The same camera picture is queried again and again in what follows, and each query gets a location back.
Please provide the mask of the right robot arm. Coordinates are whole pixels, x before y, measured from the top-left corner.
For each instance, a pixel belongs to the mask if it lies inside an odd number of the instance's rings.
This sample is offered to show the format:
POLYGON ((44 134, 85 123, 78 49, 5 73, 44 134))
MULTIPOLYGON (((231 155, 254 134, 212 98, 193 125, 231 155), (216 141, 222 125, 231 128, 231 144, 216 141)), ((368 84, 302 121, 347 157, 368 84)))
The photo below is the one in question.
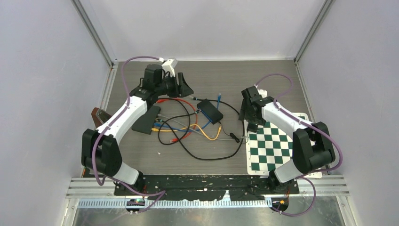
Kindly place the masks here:
POLYGON ((241 92, 243 100, 239 120, 248 123, 249 132, 267 121, 276 125, 293 141, 293 157, 271 170, 266 184, 274 193, 281 193, 294 179, 316 172, 335 161, 335 151, 328 127, 323 122, 303 120, 284 108, 273 97, 262 97, 256 86, 241 92))

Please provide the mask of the black power adapter with cord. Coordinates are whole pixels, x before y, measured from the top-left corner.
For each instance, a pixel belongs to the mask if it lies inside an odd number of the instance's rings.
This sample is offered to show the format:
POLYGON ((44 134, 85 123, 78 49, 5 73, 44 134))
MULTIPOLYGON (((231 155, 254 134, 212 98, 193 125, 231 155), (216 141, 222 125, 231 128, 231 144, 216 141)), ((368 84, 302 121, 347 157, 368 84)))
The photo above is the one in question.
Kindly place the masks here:
POLYGON ((240 143, 241 141, 245 140, 246 143, 249 142, 250 140, 250 133, 256 134, 258 132, 258 126, 252 123, 249 123, 245 126, 245 133, 241 138, 238 138, 235 134, 232 132, 228 134, 230 138, 232 138, 234 141, 237 143, 240 143))

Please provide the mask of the plain black network switch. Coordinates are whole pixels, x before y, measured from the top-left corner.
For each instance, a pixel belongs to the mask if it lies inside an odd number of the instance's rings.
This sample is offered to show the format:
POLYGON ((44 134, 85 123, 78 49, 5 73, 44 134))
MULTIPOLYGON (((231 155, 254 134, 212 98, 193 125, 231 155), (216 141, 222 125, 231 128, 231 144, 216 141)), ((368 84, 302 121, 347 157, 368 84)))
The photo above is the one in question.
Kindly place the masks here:
POLYGON ((140 116, 138 120, 133 123, 131 129, 135 132, 150 135, 160 111, 161 108, 159 106, 152 106, 144 115, 140 116))

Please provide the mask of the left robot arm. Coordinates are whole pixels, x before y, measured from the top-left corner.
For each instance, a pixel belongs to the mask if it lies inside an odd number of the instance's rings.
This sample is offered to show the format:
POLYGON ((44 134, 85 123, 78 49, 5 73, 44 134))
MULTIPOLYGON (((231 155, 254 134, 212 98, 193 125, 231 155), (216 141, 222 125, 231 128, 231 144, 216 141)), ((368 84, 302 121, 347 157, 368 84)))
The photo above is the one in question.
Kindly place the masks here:
POLYGON ((82 135, 81 163, 84 167, 126 183, 133 195, 144 190, 142 173, 124 163, 119 144, 133 124, 158 101, 160 96, 170 98, 193 94, 184 74, 173 73, 173 68, 147 65, 140 84, 128 93, 123 106, 97 129, 87 129, 82 135))

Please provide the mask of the black switch with blue ports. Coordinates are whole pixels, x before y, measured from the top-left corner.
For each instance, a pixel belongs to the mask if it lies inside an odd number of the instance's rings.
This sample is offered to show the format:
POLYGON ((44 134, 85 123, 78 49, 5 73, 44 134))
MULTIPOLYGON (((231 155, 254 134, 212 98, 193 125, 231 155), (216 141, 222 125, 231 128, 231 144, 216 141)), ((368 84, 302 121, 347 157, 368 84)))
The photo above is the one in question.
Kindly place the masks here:
POLYGON ((219 123, 223 119, 223 114, 208 99, 200 101, 197 108, 212 124, 219 123))

